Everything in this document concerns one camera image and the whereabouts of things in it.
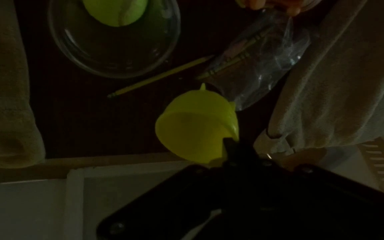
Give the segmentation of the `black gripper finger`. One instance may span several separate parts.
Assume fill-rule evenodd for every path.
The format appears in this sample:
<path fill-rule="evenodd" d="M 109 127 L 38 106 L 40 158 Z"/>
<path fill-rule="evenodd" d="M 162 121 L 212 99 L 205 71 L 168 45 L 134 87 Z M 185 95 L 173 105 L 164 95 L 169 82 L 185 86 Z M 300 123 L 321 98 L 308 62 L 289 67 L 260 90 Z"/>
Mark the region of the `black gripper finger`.
<path fill-rule="evenodd" d="M 261 166 L 261 159 L 248 142 L 224 139 L 222 169 L 229 171 L 252 171 Z"/>

